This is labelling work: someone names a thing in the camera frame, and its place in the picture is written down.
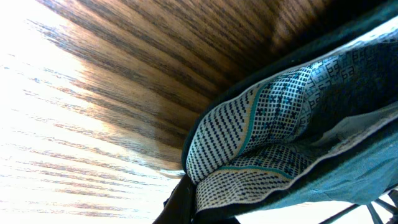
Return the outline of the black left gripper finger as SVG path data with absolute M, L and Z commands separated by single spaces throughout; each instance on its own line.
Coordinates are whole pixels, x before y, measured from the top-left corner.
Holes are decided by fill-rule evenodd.
M 189 176 L 184 175 L 153 224 L 191 224 L 194 203 L 195 186 Z

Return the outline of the black shorts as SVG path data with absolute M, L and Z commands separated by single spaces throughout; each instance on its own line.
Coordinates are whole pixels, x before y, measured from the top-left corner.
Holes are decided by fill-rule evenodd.
M 182 152 L 193 223 L 303 202 L 367 204 L 397 184 L 397 2 L 241 81 Z

